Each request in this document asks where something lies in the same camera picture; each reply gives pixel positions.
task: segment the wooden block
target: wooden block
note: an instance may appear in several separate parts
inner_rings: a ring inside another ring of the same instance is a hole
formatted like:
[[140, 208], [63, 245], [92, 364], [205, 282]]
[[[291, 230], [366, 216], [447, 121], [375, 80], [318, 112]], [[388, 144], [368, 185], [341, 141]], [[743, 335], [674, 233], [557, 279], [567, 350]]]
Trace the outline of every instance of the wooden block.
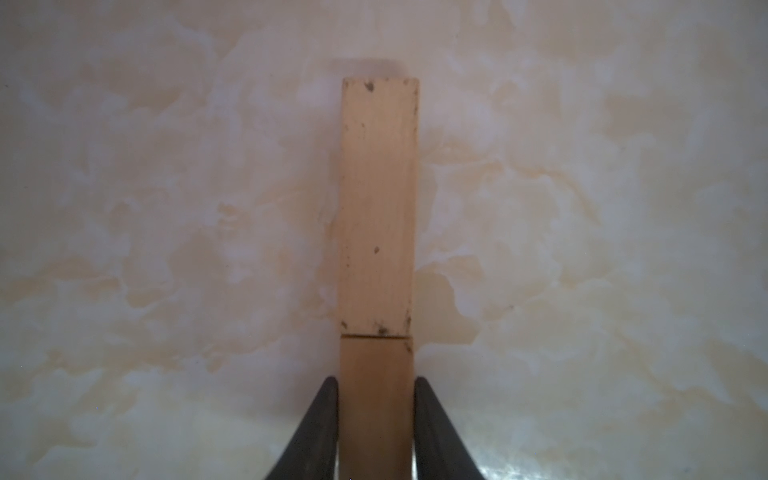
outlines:
[[340, 353], [339, 478], [409, 480], [412, 340], [343, 336]]
[[338, 320], [407, 336], [419, 158], [419, 80], [347, 78], [342, 93]]

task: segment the light wooden block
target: light wooden block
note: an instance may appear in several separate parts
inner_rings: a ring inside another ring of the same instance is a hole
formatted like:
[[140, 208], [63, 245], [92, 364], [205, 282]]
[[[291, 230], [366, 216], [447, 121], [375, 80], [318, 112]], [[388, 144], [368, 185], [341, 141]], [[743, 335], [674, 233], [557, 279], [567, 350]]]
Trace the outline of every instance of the light wooden block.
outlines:
[[340, 354], [339, 478], [409, 480], [412, 340], [343, 336]]
[[418, 158], [419, 80], [345, 79], [337, 220], [342, 334], [409, 335]]

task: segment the wood grain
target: wood grain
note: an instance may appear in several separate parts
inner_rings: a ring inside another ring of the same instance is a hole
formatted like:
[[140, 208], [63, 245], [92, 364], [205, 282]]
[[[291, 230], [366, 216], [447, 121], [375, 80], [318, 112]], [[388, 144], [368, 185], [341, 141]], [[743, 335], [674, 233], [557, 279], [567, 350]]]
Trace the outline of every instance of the wood grain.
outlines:
[[342, 334], [409, 335], [418, 156], [419, 80], [345, 79], [337, 219]]
[[343, 336], [340, 358], [339, 478], [409, 480], [412, 340]]

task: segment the marble pattern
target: marble pattern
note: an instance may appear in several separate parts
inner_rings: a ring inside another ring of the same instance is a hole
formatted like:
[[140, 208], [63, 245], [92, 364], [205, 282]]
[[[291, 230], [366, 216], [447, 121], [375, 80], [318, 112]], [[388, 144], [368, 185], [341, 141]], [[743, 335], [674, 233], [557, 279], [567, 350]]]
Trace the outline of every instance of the marble pattern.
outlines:
[[421, 79], [488, 480], [768, 478], [768, 8], [0, 3], [0, 477], [260, 478], [338, 371], [340, 80]]

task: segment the cream marble background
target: cream marble background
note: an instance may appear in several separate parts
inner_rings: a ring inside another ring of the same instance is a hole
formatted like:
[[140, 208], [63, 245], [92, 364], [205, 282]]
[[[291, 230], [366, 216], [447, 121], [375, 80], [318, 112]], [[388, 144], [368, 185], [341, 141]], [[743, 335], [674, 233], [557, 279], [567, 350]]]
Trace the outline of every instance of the cream marble background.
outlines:
[[758, 1], [0, 2], [0, 478], [268, 471], [338, 369], [340, 79], [398, 70], [488, 480], [768, 478], [766, 53]]

